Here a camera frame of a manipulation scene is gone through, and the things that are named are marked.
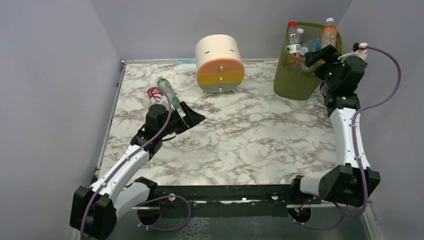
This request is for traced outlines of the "red label Nongfu bottle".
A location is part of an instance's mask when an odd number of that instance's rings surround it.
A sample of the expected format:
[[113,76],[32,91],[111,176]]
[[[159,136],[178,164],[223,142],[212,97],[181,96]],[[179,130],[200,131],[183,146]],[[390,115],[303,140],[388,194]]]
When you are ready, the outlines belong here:
[[286,31],[286,50],[296,58],[300,58],[300,46],[301,38],[296,36],[297,24],[295,21],[289,21],[287,24],[288,28]]

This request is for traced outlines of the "orange label bottle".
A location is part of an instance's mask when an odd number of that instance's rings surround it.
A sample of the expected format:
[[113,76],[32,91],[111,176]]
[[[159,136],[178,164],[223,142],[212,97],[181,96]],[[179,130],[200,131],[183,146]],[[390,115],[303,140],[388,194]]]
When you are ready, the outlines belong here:
[[336,47],[337,34],[338,31],[334,23],[334,19],[332,17],[327,18],[325,26],[321,30],[321,49],[324,49],[327,46]]

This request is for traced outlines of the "small red label bottle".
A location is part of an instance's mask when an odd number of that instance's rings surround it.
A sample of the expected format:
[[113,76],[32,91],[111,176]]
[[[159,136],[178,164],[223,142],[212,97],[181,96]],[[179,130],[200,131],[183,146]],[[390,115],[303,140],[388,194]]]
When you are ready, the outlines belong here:
[[147,95],[153,105],[162,105],[165,101],[161,91],[157,87],[150,87],[147,90]]

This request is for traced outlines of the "green tea bottle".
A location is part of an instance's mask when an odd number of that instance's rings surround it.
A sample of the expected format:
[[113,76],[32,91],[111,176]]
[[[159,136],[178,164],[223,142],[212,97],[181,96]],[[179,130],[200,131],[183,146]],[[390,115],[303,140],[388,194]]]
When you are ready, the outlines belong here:
[[157,86],[165,91],[171,100],[171,104],[175,109],[180,109],[180,100],[178,99],[171,83],[166,78],[160,76],[157,79]]

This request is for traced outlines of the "blue label clear bottle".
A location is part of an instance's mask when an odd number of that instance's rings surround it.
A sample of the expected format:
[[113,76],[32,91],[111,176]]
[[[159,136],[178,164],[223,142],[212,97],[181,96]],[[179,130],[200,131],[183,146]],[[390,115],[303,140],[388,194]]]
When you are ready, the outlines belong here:
[[320,40],[318,38],[310,39],[300,45],[300,55],[305,56],[306,53],[317,52],[321,49]]

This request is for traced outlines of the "dark green label bottle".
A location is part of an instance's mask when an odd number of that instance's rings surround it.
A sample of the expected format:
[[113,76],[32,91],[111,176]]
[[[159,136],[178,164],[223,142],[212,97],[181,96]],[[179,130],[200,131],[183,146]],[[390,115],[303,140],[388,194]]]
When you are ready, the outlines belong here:
[[296,29],[295,34],[296,34],[296,36],[297,36],[298,38],[301,38],[301,36],[303,35],[303,33],[304,33],[304,30],[303,30],[302,28],[297,28],[297,29]]

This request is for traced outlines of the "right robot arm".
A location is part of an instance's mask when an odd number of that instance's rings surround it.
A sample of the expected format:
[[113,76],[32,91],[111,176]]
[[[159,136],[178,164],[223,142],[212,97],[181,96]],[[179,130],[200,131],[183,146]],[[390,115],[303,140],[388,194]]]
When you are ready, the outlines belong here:
[[355,93],[367,67],[367,43],[355,43],[342,54],[332,45],[305,54],[305,65],[318,64],[314,75],[326,85],[324,105],[336,140],[336,164],[331,170],[298,175],[292,196],[361,207],[381,181],[364,153],[360,131],[360,101]]

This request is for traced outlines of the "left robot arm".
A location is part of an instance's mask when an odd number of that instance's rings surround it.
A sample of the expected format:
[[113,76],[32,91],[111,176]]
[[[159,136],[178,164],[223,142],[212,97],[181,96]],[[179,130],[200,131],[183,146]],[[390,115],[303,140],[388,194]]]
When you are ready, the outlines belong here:
[[140,178],[126,187],[135,173],[146,165],[163,145],[163,138],[182,134],[206,117],[181,102],[184,116],[161,104],[148,108],[145,124],[131,139],[123,156],[90,186],[80,186],[73,194],[69,225],[80,231],[81,238],[107,239],[118,219],[153,194],[156,183]]

